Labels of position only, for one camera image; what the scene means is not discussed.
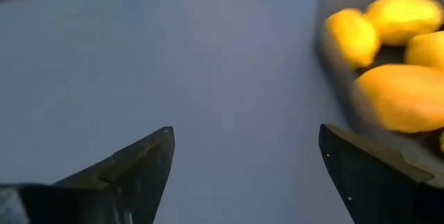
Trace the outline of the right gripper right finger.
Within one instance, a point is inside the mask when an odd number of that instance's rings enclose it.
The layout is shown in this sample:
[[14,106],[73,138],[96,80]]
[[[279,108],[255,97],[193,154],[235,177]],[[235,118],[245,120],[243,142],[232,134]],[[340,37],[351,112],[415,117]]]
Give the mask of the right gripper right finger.
[[318,146],[355,223],[443,222],[441,172],[332,124],[320,126]]

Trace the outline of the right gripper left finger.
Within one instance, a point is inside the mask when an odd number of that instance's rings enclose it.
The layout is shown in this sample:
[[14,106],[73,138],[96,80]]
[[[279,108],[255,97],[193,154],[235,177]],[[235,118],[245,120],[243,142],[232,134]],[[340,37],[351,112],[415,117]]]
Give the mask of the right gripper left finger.
[[1,222],[152,224],[174,148],[165,126],[53,184],[2,184]]

